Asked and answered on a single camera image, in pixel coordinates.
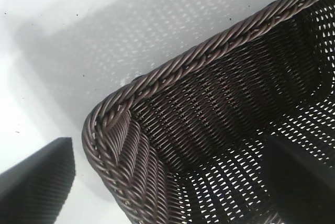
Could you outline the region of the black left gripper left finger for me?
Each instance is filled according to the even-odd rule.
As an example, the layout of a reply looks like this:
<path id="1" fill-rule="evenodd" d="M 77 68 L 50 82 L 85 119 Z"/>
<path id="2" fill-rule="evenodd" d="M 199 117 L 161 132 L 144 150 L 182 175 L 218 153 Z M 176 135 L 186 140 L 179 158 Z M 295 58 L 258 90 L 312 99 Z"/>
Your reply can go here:
<path id="1" fill-rule="evenodd" d="M 1 223 L 55 223 L 76 175 L 72 139 L 57 138 L 1 174 Z"/>

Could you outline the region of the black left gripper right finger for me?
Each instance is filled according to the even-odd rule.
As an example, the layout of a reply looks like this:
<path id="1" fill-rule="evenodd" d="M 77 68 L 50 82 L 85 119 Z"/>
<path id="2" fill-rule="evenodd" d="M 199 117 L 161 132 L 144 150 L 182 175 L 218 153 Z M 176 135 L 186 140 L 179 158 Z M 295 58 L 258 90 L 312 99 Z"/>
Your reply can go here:
<path id="1" fill-rule="evenodd" d="M 280 136 L 267 136 L 263 179 L 284 223 L 334 223 L 334 169 Z"/>

